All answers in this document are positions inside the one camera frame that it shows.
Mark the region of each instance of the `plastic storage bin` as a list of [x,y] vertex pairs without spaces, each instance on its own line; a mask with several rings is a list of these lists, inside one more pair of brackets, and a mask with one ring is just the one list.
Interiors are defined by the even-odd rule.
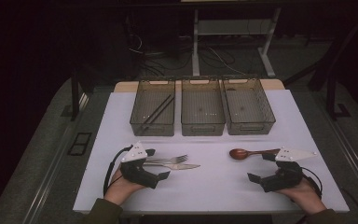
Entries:
[[130,124],[135,136],[173,136],[175,79],[139,81]]
[[268,134],[275,117],[260,80],[223,76],[222,83],[228,134]]
[[182,78],[182,135],[218,136],[225,114],[217,77]]

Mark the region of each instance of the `metal fork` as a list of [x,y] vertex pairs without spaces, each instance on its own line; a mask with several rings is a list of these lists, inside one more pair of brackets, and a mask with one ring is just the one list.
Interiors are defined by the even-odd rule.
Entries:
[[172,157],[170,159],[147,158],[146,161],[152,162],[170,162],[172,164],[180,163],[187,160],[187,155]]

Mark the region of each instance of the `brown wooden spoon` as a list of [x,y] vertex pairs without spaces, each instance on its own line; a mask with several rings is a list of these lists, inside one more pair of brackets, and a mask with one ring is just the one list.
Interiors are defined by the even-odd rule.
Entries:
[[278,154],[280,150],[280,148],[275,148],[263,151],[247,151],[243,148],[234,148],[229,151],[229,155],[235,160],[242,161],[254,154]]

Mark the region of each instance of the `human hand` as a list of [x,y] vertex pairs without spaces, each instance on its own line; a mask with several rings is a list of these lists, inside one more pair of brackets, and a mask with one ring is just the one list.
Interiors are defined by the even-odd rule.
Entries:
[[305,178],[293,188],[280,189],[275,192],[289,197],[309,216],[327,209],[316,194],[313,186]]
[[120,166],[113,174],[111,183],[103,198],[117,205],[122,205],[136,190],[145,188],[145,186],[125,179],[120,171]]

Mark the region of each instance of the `dark green sleeve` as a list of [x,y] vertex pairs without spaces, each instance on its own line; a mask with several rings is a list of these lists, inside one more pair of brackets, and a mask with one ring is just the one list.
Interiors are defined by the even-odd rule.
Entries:
[[320,213],[307,217],[309,224],[342,224],[344,219],[333,209],[326,209]]
[[115,203],[97,199],[88,215],[83,218],[83,224],[115,224],[123,209]]

